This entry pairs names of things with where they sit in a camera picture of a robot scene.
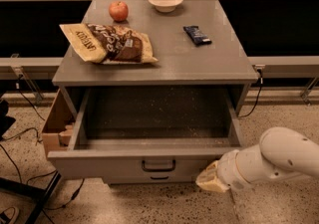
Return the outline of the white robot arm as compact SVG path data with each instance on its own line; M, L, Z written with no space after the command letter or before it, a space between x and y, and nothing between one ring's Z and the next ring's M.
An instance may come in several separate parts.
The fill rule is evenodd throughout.
M302 176L319 177L319 145L290 128L272 127L257 144L211 163L195 183L203 190L226 192Z

